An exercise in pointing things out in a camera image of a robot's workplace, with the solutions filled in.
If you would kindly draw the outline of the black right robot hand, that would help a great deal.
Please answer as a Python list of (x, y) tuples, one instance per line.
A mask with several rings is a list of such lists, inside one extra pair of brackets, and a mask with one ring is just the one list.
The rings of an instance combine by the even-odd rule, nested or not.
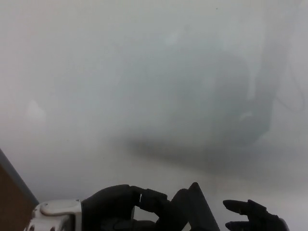
[(248, 221), (230, 221), (225, 224), (230, 231), (288, 231), (286, 222), (267, 208), (252, 201), (224, 200), (224, 206), (231, 212), (247, 216)]

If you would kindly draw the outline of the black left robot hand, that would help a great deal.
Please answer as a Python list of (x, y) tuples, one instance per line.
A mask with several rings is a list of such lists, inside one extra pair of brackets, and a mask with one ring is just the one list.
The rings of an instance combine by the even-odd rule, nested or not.
[[(102, 189), (81, 202), (83, 231), (181, 231), (187, 225), (177, 202), (151, 189), (127, 184)], [(134, 208), (154, 213), (157, 221), (134, 219)]]

